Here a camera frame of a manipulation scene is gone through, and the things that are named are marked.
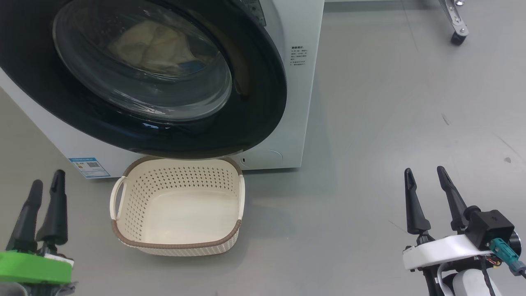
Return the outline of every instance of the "brown basket rim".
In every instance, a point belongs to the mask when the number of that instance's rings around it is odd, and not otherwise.
[[[130,172],[136,166],[140,165],[143,162],[147,162],[147,161],[150,161],[150,160],[161,160],[161,159],[164,159],[164,158],[156,157],[156,156],[145,156],[145,157],[142,157],[140,159],[137,159],[136,161],[134,161],[124,171],[123,176],[128,176],[130,174]],[[223,160],[223,161],[226,161],[226,162],[230,163],[236,169],[238,174],[242,175],[241,168],[239,167],[239,165],[233,159],[227,157],[227,158],[220,159],[220,160]],[[123,243],[125,243],[127,245],[130,245],[130,246],[135,246],[135,247],[138,247],[138,248],[164,249],[164,250],[196,249],[196,248],[209,248],[211,246],[218,246],[218,245],[226,243],[232,237],[234,237],[236,232],[238,232],[240,226],[241,226],[241,219],[238,219],[236,221],[236,225],[234,225],[234,228],[232,229],[232,231],[229,234],[227,234],[227,236],[225,236],[224,238],[222,238],[220,240],[213,241],[213,242],[192,243],[192,244],[157,244],[157,243],[136,242],[136,241],[132,241],[132,240],[124,237],[124,235],[119,231],[119,228],[117,226],[117,220],[113,220],[112,219],[113,232],[120,239],[120,241],[122,241]]]

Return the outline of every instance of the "white plastic basket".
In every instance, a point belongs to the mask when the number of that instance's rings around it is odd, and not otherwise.
[[[236,243],[244,207],[245,180],[229,159],[144,157],[124,172],[110,198],[113,231],[122,243],[165,256],[228,251]]]

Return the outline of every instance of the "cable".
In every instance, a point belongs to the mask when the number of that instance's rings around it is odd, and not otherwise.
[[[449,266],[449,262],[442,263],[438,266],[437,270],[437,280],[438,285],[442,289],[442,293],[444,296],[453,296],[453,291],[448,287],[448,285],[444,284],[444,279],[442,278],[442,271]]]
[[[486,286],[488,286],[488,289],[490,290],[490,295],[495,296],[495,291],[493,290],[493,287],[491,286],[490,276],[488,275],[488,271],[486,270],[486,260],[484,257],[481,257],[479,259],[480,259],[480,265],[482,267],[482,274],[484,275],[484,282],[486,282]]]
[[[491,257],[489,257],[489,256],[486,257],[486,260],[487,260],[489,263],[491,263],[494,267],[499,267],[500,264],[502,264],[501,261],[495,260],[495,259],[493,259],[493,258],[491,258]]]

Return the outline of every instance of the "white appliance body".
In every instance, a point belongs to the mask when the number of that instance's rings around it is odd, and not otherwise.
[[[287,77],[287,105],[276,129],[233,158],[244,170],[300,167],[324,0],[260,0],[265,29],[278,49]],[[24,93],[0,69],[0,87],[73,163],[96,159],[107,173],[77,168],[89,178],[120,177],[144,155],[102,142],[63,122]]]

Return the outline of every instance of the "qr code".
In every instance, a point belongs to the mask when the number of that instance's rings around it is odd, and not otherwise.
[[[98,162],[86,162],[89,167],[100,167]]]

